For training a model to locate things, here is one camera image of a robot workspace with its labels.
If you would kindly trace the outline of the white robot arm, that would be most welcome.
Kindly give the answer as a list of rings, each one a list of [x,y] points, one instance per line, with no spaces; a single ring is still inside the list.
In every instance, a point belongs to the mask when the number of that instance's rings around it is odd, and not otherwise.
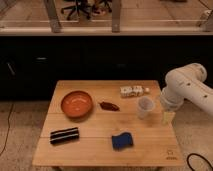
[[[163,108],[163,125],[172,122],[175,112],[183,105],[185,99],[213,116],[213,88],[204,84],[206,78],[207,71],[199,63],[175,68],[166,74],[166,86],[159,95]]]

